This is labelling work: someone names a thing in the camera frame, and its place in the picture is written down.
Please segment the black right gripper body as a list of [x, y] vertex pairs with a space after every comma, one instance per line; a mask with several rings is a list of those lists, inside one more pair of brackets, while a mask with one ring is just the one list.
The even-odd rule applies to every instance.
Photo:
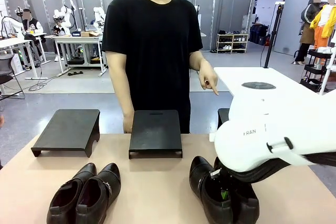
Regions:
[[221, 164], [214, 164], [209, 175], [209, 187], [212, 191], [235, 191], [237, 181]]

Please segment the person's left hand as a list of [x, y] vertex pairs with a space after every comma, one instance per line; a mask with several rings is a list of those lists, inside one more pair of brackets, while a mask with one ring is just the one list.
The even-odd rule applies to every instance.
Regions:
[[211, 64], [202, 59], [200, 61], [198, 77], [203, 90], [212, 90], [216, 95], [219, 95], [217, 90], [218, 77], [212, 68]]

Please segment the person's right hand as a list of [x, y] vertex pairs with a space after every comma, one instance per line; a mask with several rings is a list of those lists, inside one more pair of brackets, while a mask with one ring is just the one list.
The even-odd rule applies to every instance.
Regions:
[[125, 134], [132, 133], [133, 118], [134, 118], [134, 114], [123, 116], [123, 132]]

